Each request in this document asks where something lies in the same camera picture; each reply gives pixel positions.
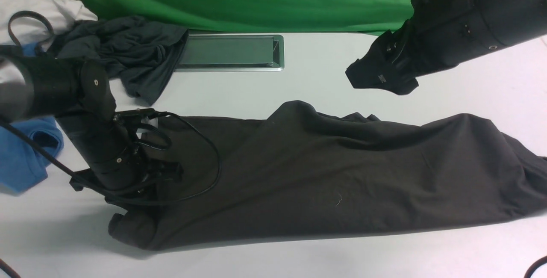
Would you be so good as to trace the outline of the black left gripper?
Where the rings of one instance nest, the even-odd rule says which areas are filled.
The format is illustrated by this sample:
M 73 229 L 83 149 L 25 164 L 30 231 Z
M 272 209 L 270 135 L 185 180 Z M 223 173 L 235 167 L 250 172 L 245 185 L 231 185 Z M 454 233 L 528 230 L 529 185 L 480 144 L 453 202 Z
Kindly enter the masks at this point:
M 171 139 L 147 120 L 165 114 L 152 108 L 115 112 L 101 119 L 89 112 L 70 115 L 70 140 L 88 164 L 72 175 L 76 192 L 95 190 L 111 204 L 154 206 L 156 184 L 180 180 L 179 163 L 148 157 L 146 148 L 167 150 Z

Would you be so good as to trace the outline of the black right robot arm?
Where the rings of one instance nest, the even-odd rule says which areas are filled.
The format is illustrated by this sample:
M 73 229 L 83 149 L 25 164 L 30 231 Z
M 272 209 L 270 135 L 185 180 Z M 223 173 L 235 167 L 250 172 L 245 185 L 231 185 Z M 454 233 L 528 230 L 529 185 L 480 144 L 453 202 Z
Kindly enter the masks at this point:
M 355 89 L 408 95 L 418 77 L 547 32 L 547 0 L 411 0 L 413 15 L 345 71 Z

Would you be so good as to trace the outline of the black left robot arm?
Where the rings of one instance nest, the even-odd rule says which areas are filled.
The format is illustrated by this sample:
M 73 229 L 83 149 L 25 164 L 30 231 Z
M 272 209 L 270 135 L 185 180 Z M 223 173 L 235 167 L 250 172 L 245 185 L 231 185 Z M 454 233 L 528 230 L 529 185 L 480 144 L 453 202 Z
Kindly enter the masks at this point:
M 179 163 L 151 159 L 144 148 L 167 150 L 172 142 L 144 119 L 166 116 L 154 109 L 116 112 L 108 77 L 93 60 L 1 53 L 1 126 L 70 175 L 80 192 L 94 190 L 111 204 L 168 206 L 156 185 L 180 180 Z M 88 169 L 73 172 L 12 124 L 52 116 Z

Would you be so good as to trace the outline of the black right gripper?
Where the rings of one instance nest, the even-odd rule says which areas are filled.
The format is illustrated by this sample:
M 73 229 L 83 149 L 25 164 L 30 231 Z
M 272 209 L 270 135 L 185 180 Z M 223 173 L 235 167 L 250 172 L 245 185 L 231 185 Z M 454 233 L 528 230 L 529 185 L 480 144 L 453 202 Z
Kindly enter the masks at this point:
M 379 89 L 395 95 L 412 93 L 419 83 L 416 77 L 404 75 L 391 63 L 395 55 L 395 36 L 391 31 L 380 35 L 363 58 L 350 64 L 345 71 L 354 89 Z

